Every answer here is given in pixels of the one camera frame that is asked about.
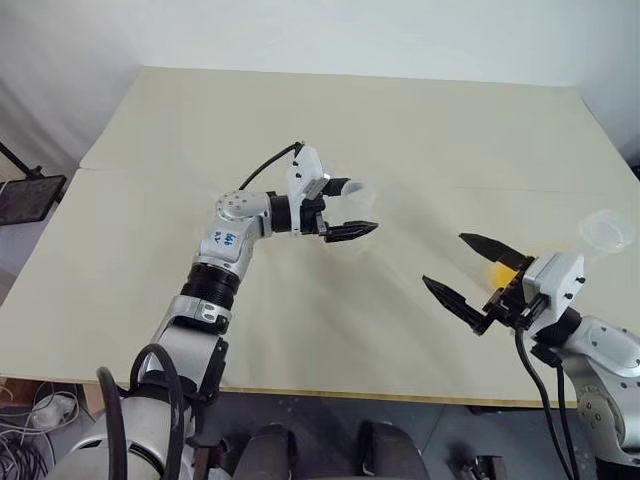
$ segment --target robotic arm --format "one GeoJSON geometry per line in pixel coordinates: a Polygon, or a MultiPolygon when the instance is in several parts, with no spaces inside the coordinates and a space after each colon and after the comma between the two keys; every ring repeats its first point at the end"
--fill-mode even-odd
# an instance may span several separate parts
{"type": "MultiPolygon", "coordinates": [[[[119,440],[126,444],[123,456],[128,478],[193,477],[193,441],[187,445],[184,442],[196,433],[200,409],[215,400],[218,393],[228,349],[222,336],[229,326],[234,296],[256,240],[277,232],[290,232],[296,237],[315,234],[326,242],[337,242],[366,235],[378,226],[367,221],[339,226],[325,222],[323,197],[340,195],[349,179],[331,178],[323,170],[316,150],[302,144],[292,145],[271,160],[290,150],[294,150],[295,158],[287,171],[288,195],[247,192],[241,188],[217,201],[215,221],[200,242],[187,282],[174,297],[153,336],[155,348],[167,353],[168,363],[175,367],[184,397],[186,428],[179,451],[171,440],[180,413],[172,407],[175,402],[171,399],[170,375],[163,373],[167,370],[167,359],[161,362],[158,354],[149,355],[143,350],[138,357],[140,368],[138,361],[134,363],[131,389],[128,392],[120,389],[124,398],[121,402],[116,400],[119,408],[112,407],[121,409],[125,432],[119,440]],[[170,456],[176,455],[180,458],[179,468],[170,469],[170,456]]],[[[109,412],[97,420],[47,477],[49,480],[115,478],[112,463],[117,449],[110,443],[113,438],[109,438],[108,417],[109,412]]]]}
{"type": "MultiPolygon", "coordinates": [[[[585,283],[582,255],[547,252],[534,258],[481,235],[460,238],[515,277],[493,294],[484,313],[424,276],[429,291],[478,335],[497,320],[516,331],[516,342],[520,335],[520,345],[524,333],[531,337],[532,353],[549,366],[561,365],[573,382],[598,478],[640,478],[640,339],[569,307],[585,283]]],[[[575,471],[567,476],[577,477],[575,471]]]]}

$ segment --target concrete floor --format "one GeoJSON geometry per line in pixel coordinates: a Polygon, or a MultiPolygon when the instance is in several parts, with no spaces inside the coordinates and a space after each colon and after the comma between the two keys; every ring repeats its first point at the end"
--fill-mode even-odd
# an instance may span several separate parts
{"type": "MultiPolygon", "coordinates": [[[[575,415],[569,412],[583,480],[595,480],[595,464],[575,415]]],[[[297,439],[295,478],[347,475],[353,472],[358,426],[364,420],[391,422],[404,429],[422,452],[433,480],[455,480],[448,463],[461,455],[500,455],[507,478],[562,479],[541,410],[504,410],[473,414],[464,406],[319,397],[222,394],[206,412],[203,435],[250,435],[278,422],[297,439]]],[[[60,458],[89,424],[77,424],[51,437],[60,458]]]]}

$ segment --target wooden board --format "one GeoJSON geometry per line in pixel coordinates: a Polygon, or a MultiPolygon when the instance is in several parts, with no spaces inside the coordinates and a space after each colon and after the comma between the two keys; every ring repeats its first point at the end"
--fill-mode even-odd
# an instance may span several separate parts
{"type": "MultiPolygon", "coordinates": [[[[355,257],[311,237],[256,245],[227,334],[226,388],[537,402],[510,332],[476,337],[422,285],[427,273],[486,301],[489,264],[457,240],[463,231],[530,254],[584,250],[576,308],[640,331],[637,242],[594,264],[578,233],[601,208],[637,226],[637,181],[575,90],[151,68],[0,309],[0,369],[86,382],[108,365],[126,381],[216,198],[299,139],[335,175],[374,185],[381,226],[355,257]]],[[[253,187],[284,193],[284,170],[253,187]]],[[[537,366],[551,387],[554,373],[537,366]]]]}
{"type": "Polygon", "coordinates": [[[0,377],[0,408],[32,407],[41,384],[36,380],[0,377]]]}

